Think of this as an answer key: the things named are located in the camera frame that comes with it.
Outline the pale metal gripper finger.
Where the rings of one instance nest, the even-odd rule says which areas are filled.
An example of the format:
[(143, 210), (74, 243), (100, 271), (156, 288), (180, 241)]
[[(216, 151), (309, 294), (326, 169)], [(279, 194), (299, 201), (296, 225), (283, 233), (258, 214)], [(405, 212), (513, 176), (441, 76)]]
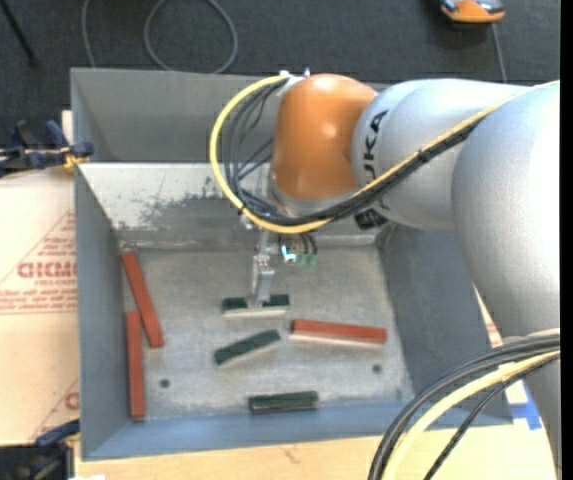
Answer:
[(260, 303), (264, 304), (270, 301), (271, 285), (273, 280), (273, 267), (270, 258), (262, 258), (260, 261)]
[(251, 281), (250, 281), (250, 304), (259, 304), (260, 292), (260, 279), (261, 279), (261, 263), (262, 258), (260, 255), (254, 255), (251, 268)]

